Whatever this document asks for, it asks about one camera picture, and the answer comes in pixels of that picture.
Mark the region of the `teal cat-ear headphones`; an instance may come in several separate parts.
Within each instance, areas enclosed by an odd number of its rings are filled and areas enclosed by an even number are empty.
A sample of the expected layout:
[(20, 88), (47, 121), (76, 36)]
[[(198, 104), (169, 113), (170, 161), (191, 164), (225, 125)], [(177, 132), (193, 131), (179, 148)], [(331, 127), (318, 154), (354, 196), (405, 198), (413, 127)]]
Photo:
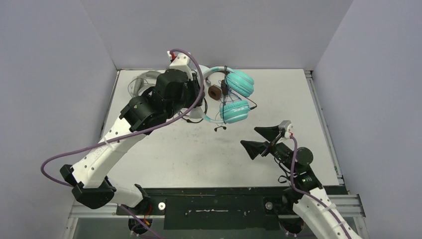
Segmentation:
[(257, 103), (250, 99), (254, 93), (254, 80), (240, 70), (226, 66), (216, 66), (203, 71), (206, 79), (214, 73), (223, 73), (217, 89), (220, 95), (215, 95), (220, 102), (218, 117), (210, 118), (201, 107), (195, 107), (189, 113), (190, 119), (201, 119), (214, 124), (232, 124), (247, 119), (250, 111), (257, 108)]

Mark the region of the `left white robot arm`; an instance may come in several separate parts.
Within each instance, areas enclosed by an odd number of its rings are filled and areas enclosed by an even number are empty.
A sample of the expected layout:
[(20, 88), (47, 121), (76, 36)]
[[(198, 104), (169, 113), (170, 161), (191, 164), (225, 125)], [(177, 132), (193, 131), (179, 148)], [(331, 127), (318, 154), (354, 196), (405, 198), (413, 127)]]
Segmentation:
[(140, 185), (121, 186), (107, 174), (130, 148), (149, 135), (145, 129), (163, 124), (181, 109), (189, 108), (199, 93), (196, 74), (189, 79), (186, 72), (176, 69), (160, 73), (155, 85), (133, 97), (121, 110), (100, 147), (74, 165), (66, 164), (60, 169), (65, 181), (73, 186), (76, 201), (90, 209), (116, 203), (137, 214), (145, 213), (149, 201)]

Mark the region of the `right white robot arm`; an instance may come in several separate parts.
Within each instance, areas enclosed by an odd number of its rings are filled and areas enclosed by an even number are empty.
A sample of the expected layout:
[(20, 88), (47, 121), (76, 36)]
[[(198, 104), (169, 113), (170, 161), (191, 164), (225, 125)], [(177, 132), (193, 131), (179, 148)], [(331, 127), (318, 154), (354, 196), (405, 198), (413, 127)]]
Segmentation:
[(240, 143), (254, 160), (257, 156), (271, 155), (284, 171), (281, 178), (289, 183), (284, 190), (279, 209), (294, 213), (300, 219), (295, 222), (280, 222), (288, 234), (296, 236), (306, 225), (318, 239), (358, 239), (360, 235), (338, 211), (324, 186), (311, 168), (312, 151), (300, 147), (292, 131), (290, 121), (271, 127), (255, 127), (254, 130), (265, 141), (242, 140)]

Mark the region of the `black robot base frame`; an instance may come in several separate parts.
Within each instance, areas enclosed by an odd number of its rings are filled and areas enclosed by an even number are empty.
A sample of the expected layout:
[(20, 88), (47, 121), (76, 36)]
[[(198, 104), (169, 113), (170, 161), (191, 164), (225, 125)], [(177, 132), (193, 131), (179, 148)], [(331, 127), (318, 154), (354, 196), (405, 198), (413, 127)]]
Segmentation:
[(240, 188), (147, 188), (147, 201), (130, 211), (141, 219), (161, 218), (166, 230), (287, 230), (303, 236), (310, 224), (293, 212), (286, 186)]

